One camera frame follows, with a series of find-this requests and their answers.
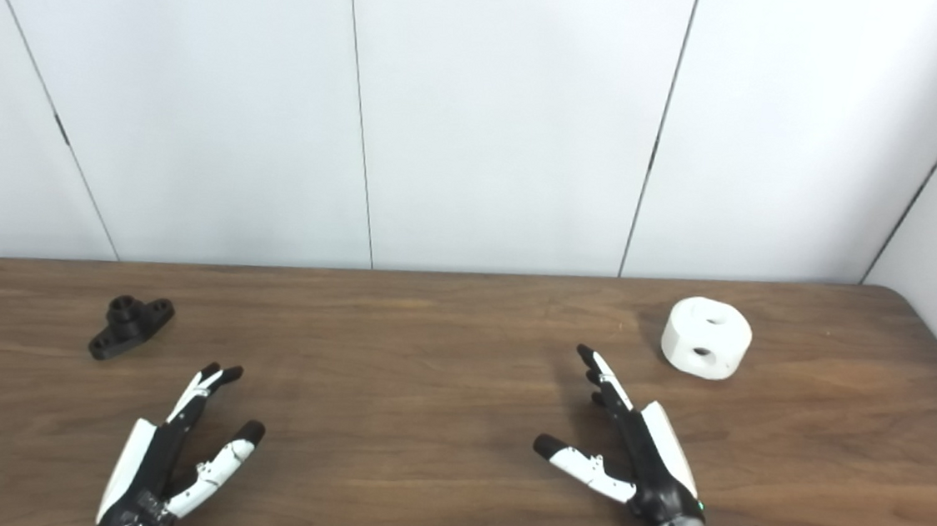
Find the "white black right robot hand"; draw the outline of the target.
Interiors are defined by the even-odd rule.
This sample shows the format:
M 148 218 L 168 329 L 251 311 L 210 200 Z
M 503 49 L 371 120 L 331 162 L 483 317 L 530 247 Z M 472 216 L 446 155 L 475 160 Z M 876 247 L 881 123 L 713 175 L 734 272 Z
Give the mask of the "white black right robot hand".
M 625 504 L 647 526 L 679 517 L 704 521 L 695 478 L 663 405 L 638 408 L 602 354 L 582 343 L 576 351 L 586 365 L 586 379 L 597 387 L 592 402 L 619 431 L 629 463 L 620 466 L 599 454 L 588 456 L 546 433 L 532 442 L 534 452 L 595 493 Z

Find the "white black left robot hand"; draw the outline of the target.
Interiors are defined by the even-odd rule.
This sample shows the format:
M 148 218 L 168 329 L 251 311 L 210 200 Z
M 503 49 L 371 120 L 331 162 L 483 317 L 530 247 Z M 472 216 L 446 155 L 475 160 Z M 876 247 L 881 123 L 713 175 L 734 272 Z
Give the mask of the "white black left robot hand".
M 247 421 L 191 473 L 177 480 L 173 473 L 209 397 L 242 376 L 241 366 L 209 364 L 192 377 L 162 424 L 136 420 L 99 501 L 95 526 L 175 526 L 220 490 L 263 441 L 266 427 L 258 420 Z

